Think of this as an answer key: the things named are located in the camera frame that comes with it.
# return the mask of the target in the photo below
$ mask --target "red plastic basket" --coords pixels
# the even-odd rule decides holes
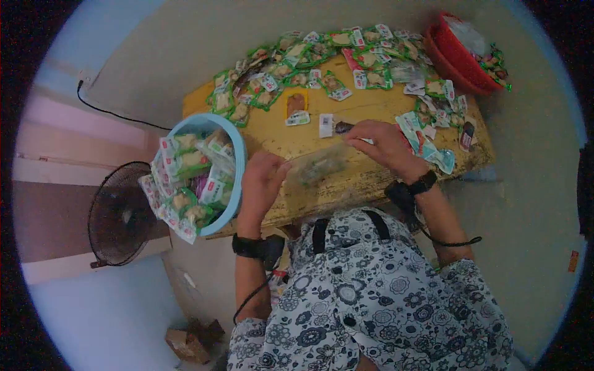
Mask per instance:
[[[497,84],[483,71],[475,58],[466,50],[454,33],[450,31],[444,16],[462,21],[453,14],[447,12],[440,13],[440,23],[433,30],[433,39],[441,54],[474,86],[488,91],[503,89],[503,86]]]
[[[444,57],[443,54],[437,49],[435,42],[433,41],[433,31],[437,26],[431,26],[425,32],[425,51],[431,62],[433,62],[435,70],[439,76],[451,80],[454,83],[454,88],[460,90],[462,93],[475,94],[480,96],[487,96],[491,94],[491,91],[481,89],[474,86],[468,81],[454,66],[452,66]]]

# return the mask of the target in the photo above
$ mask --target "blue and white patterned shirt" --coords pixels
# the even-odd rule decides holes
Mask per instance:
[[[233,329],[227,370],[355,370],[361,355],[379,370],[507,367],[511,335],[474,262],[435,272],[407,227],[376,209],[335,213],[324,253],[313,229],[289,242],[291,279],[268,320]]]

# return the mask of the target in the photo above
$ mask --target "yellow table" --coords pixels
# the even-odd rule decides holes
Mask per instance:
[[[336,113],[356,121],[375,119],[396,123],[395,117],[414,109],[416,96],[403,94],[404,85],[395,84],[392,90],[357,90],[353,75],[342,55],[322,64],[322,74],[331,70],[353,95],[342,102],[326,96],[324,89],[308,89],[309,114],[311,122],[301,126],[285,126],[285,93],[272,105],[269,112],[252,109],[247,127],[240,129],[248,155],[265,149],[287,159],[329,147],[341,139],[319,138],[320,113]],[[203,85],[184,98],[183,116],[203,113],[209,110],[206,97],[213,91],[213,83]],[[433,143],[438,149],[448,148],[456,154],[456,165],[451,175],[435,171],[439,180],[459,176],[494,161],[494,153],[485,122],[476,105],[468,96],[468,113],[476,121],[477,139],[468,153],[458,145],[458,131],[455,128],[438,128]],[[349,207],[363,202],[385,199],[384,188],[393,180],[390,172],[367,156],[349,149],[349,164],[345,171],[327,177],[318,189],[283,186],[280,196],[266,215],[263,227],[283,226],[309,215],[327,213],[340,207]],[[213,237],[234,233],[233,222]]]

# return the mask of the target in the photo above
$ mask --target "black fan grille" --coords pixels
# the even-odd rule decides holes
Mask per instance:
[[[148,163],[127,163],[108,175],[95,194],[87,229],[93,253],[106,265],[132,261],[157,224],[138,184],[138,178],[147,174]]]

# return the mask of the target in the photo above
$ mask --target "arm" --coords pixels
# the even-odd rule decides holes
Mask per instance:
[[[346,142],[367,154],[380,165],[392,170],[408,185],[416,182],[429,167],[425,160],[413,155],[401,140],[398,126],[387,122],[365,120],[345,136]],[[374,145],[357,138],[372,139]],[[445,243],[465,242],[466,233],[460,227],[456,213],[437,185],[415,196],[425,217],[429,233],[434,239]],[[445,247],[433,244],[440,264],[448,265],[460,259],[473,259],[470,246]]]
[[[282,157],[268,152],[257,152],[248,161],[241,185],[243,190],[241,209],[237,217],[237,235],[249,239],[261,237],[264,216],[274,204],[280,187],[290,169]],[[264,264],[259,259],[235,258],[235,303],[236,307],[266,281]],[[246,318],[267,319],[270,307],[270,289],[264,286],[250,299],[237,316],[237,323]]]

